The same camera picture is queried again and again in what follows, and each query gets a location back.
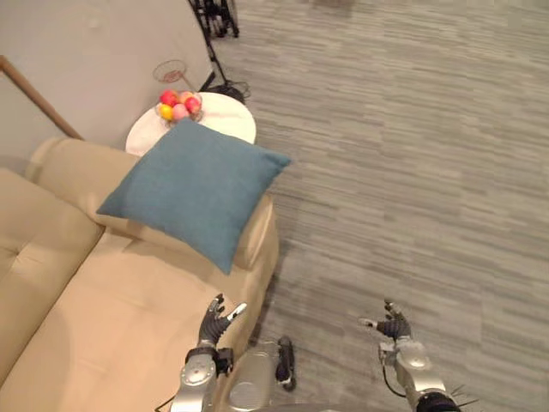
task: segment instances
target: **round side table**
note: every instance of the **round side table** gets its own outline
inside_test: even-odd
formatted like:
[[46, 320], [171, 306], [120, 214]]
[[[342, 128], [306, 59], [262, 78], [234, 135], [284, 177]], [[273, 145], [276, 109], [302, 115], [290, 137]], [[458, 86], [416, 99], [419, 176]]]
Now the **round side table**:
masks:
[[[256, 122], [246, 106], [224, 94], [202, 92], [200, 95], [203, 115], [199, 124], [251, 144], [256, 141]], [[143, 156], [169, 130], [166, 121], [151, 107], [128, 133], [126, 152]]]

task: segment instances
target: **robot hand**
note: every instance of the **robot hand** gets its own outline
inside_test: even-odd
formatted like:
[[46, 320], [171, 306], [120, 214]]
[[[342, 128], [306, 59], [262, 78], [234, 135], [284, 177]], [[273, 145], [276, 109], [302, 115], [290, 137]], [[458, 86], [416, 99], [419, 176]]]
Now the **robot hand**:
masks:
[[225, 333], [229, 325], [234, 319], [245, 311], [247, 305], [241, 303], [227, 316], [221, 316], [225, 310], [221, 304], [225, 301], [223, 294], [218, 294], [212, 303], [210, 303], [198, 332], [198, 347], [212, 347], [215, 348], [220, 341], [221, 335]]
[[395, 341], [404, 336], [412, 338], [412, 328], [402, 314], [401, 308], [395, 302], [386, 299], [385, 310], [387, 311], [387, 314], [385, 315], [387, 320], [376, 322], [368, 318], [359, 318], [360, 324], [368, 328], [376, 329], [386, 337], [393, 338]]
[[227, 316], [223, 295], [210, 303], [198, 332], [198, 344], [187, 354], [181, 370], [179, 391], [173, 398], [171, 412], [208, 412], [211, 410], [215, 384], [220, 373], [232, 370], [232, 349], [217, 349], [221, 335], [245, 309], [241, 303]]
[[[385, 321], [359, 318], [359, 323], [363, 326], [376, 329], [393, 339], [392, 343], [379, 343], [379, 360], [382, 363], [385, 384], [396, 395], [406, 397], [414, 411], [460, 411], [446, 393], [443, 381], [435, 373], [425, 347], [412, 339], [412, 328], [401, 309], [393, 301], [385, 300], [385, 310]], [[390, 387], [386, 366], [395, 369], [398, 383], [404, 388], [406, 395], [399, 394]]]

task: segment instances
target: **pink fruit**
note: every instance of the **pink fruit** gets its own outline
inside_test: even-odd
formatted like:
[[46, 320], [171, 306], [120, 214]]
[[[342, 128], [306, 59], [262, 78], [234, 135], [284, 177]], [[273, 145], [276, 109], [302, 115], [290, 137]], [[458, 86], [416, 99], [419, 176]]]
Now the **pink fruit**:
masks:
[[185, 101], [189, 99], [189, 97], [193, 97], [194, 94], [192, 92], [182, 92], [179, 96], [179, 103], [185, 104]]
[[187, 109], [184, 105], [181, 103], [178, 103], [173, 107], [173, 119], [178, 122], [182, 118], [186, 118], [189, 116], [189, 112], [187, 112]]

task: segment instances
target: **power cord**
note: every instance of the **power cord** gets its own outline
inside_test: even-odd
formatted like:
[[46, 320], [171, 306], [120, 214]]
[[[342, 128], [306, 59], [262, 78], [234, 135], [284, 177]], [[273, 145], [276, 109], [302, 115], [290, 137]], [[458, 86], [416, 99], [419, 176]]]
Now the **power cord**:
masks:
[[154, 412], [162, 412], [161, 409], [164, 408], [168, 403], [170, 403], [173, 399], [175, 399], [175, 395], [172, 396], [170, 399], [162, 403], [160, 406], [157, 406], [154, 408]]
[[385, 364], [384, 363], [382, 364], [382, 367], [383, 367], [383, 380], [385, 381], [385, 384], [387, 385], [389, 390], [391, 392], [393, 392], [395, 395], [397, 395], [398, 397], [406, 397], [406, 395], [404, 395], [400, 392], [397, 392], [393, 389], [393, 387], [389, 384], [389, 381], [387, 380], [387, 371], [385, 370]]
[[251, 96], [250, 85], [247, 82], [233, 82], [232, 80], [225, 80], [223, 84], [207, 88], [205, 91], [225, 94], [238, 100], [242, 104], [245, 104], [245, 99], [248, 99]]

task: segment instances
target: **wall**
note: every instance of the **wall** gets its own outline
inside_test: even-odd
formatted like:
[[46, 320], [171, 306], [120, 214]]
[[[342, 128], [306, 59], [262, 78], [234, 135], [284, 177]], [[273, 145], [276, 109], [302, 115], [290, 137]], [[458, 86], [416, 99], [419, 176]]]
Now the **wall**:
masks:
[[0, 73], [0, 125], [0, 167], [19, 174], [44, 140], [64, 136], [4, 73]]
[[184, 60], [198, 88], [212, 72], [187, 0], [2, 0], [0, 53], [84, 139], [117, 148], [166, 87], [159, 63]]

